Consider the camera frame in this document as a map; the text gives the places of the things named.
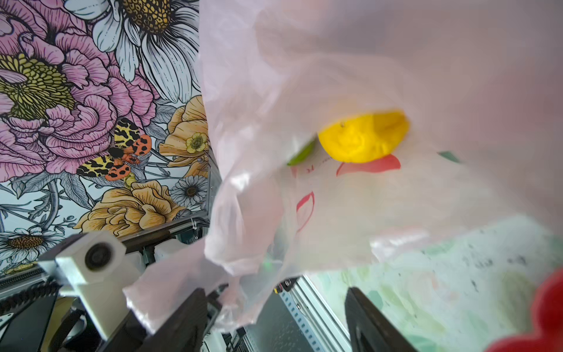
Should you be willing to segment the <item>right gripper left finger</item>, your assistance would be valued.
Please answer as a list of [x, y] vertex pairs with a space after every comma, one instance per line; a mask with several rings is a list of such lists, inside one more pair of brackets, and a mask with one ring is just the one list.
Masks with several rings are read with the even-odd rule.
[[99, 351], [199, 351], [208, 322], [208, 299], [198, 288], [151, 334], [129, 312]]

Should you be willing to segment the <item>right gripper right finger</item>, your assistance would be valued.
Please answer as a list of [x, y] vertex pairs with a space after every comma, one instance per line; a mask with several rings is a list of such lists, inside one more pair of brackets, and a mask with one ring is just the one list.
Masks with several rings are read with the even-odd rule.
[[416, 352], [357, 287], [347, 290], [345, 316], [353, 352]]

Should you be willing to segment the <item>red flower-shaped plate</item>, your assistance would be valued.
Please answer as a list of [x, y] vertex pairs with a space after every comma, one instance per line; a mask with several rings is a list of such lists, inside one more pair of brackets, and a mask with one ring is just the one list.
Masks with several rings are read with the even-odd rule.
[[538, 288], [531, 308], [532, 333], [506, 337], [491, 344], [490, 352], [562, 351], [562, 270]]

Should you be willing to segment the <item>yellow lemon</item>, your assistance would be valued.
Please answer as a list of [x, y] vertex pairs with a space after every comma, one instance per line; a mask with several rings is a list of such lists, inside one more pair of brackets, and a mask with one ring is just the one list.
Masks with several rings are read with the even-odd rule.
[[403, 111], [386, 111], [341, 120], [319, 132], [318, 139], [334, 160], [366, 164], [392, 154], [410, 127]]

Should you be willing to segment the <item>pink plastic bag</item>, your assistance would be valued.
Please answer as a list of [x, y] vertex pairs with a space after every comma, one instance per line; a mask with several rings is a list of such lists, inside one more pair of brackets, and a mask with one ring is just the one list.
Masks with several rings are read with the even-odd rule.
[[[200, 82], [221, 185], [208, 234], [125, 290], [150, 328], [228, 289], [254, 322], [288, 277], [384, 261], [515, 214], [562, 231], [561, 1], [203, 1]], [[392, 154], [323, 129], [403, 111]], [[287, 162], [312, 139], [315, 151]]]

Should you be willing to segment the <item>green lime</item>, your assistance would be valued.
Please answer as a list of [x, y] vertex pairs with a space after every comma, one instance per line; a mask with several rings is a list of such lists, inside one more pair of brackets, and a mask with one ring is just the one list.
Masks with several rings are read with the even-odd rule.
[[297, 166], [306, 161], [307, 158], [315, 151], [316, 143], [317, 139], [312, 139], [304, 148], [294, 155], [290, 161], [287, 162], [287, 166]]

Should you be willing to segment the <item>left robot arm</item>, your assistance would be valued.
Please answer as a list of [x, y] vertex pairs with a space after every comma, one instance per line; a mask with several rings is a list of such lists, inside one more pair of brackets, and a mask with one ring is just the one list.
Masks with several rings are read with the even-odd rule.
[[1, 301], [2, 351], [200, 351], [220, 306], [195, 290], [150, 328], [124, 294], [146, 266], [142, 249], [168, 239], [162, 231], [121, 241], [107, 231], [66, 238], [39, 257], [42, 282]]

